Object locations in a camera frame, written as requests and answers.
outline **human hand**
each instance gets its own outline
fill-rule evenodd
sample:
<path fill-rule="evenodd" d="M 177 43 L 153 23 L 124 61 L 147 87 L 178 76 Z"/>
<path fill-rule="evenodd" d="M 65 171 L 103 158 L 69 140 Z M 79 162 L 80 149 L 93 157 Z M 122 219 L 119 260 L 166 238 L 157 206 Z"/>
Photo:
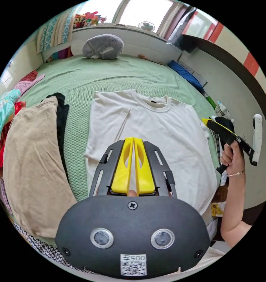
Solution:
<path fill-rule="evenodd" d="M 233 175 L 245 169 L 244 153 L 237 141 L 234 141 L 231 146 L 228 144 L 224 145 L 220 161 L 222 164 L 228 165 L 226 169 L 227 175 Z"/>

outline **bracelet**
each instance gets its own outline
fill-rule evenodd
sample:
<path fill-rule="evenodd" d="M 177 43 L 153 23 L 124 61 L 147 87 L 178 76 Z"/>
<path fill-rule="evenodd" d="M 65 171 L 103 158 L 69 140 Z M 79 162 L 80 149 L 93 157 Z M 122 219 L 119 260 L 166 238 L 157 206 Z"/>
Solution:
<path fill-rule="evenodd" d="M 241 172 L 238 172 L 238 173 L 235 173 L 235 174 L 228 175 L 228 177 L 241 175 L 241 174 L 243 174 L 245 171 L 246 171 L 246 170 L 244 169 L 244 170 L 243 170 L 243 171 L 241 171 Z"/>

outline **bed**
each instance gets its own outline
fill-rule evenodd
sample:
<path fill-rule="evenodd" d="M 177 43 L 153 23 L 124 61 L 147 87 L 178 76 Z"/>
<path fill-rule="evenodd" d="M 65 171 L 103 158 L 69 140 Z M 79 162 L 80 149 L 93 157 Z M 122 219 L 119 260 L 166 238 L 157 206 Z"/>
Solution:
<path fill-rule="evenodd" d="M 50 94 L 59 92 L 65 95 L 65 103 L 70 108 L 64 137 L 64 157 L 70 187 L 77 201 L 87 198 L 89 193 L 83 154 L 95 91 L 138 89 L 143 95 L 168 95 L 191 104 L 200 119 L 215 115 L 209 102 L 171 68 L 136 57 L 121 55 L 118 60 L 103 61 L 73 56 L 46 63 L 37 71 L 38 76 L 45 74 L 45 78 L 28 90 L 20 100 L 26 101 L 26 106 L 31 107 Z M 209 149 L 216 168 L 219 165 L 217 148 L 211 133 L 209 134 Z M 217 184 L 220 184 L 218 173 Z M 41 240 L 54 245 L 53 239 Z"/>

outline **window sill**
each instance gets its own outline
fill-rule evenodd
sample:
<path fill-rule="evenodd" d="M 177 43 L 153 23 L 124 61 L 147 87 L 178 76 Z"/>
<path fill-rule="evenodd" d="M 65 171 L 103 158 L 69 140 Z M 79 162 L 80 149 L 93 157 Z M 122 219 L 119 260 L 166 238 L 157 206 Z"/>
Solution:
<path fill-rule="evenodd" d="M 92 28 L 104 28 L 104 29 L 109 29 L 109 28 L 116 28 L 116 29 L 123 29 L 123 30 L 129 30 L 129 31 L 135 31 L 138 33 L 142 33 L 142 34 L 146 34 L 148 36 L 151 37 L 155 37 L 163 42 L 166 42 L 165 39 L 159 37 L 156 33 L 153 32 L 146 32 L 146 31 L 142 31 L 140 29 L 138 29 L 137 27 L 131 27 L 131 26 L 116 26 L 113 23 L 105 23 L 104 25 L 99 25 L 99 26 L 86 26 L 86 27 L 81 27 L 78 29 L 74 29 L 72 32 L 79 32 L 82 30 L 87 30 L 87 29 L 92 29 Z"/>

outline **white controller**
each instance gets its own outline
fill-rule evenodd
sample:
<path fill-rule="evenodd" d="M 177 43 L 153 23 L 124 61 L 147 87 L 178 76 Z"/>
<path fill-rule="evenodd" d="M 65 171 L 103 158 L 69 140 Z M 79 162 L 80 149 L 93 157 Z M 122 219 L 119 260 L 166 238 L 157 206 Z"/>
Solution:
<path fill-rule="evenodd" d="M 260 114 L 255 114 L 253 117 L 253 128 L 254 128 L 254 135 L 253 135 L 253 150 L 254 154 L 252 156 L 251 162 L 253 165 L 257 165 L 260 158 L 260 151 L 262 148 L 262 116 Z"/>

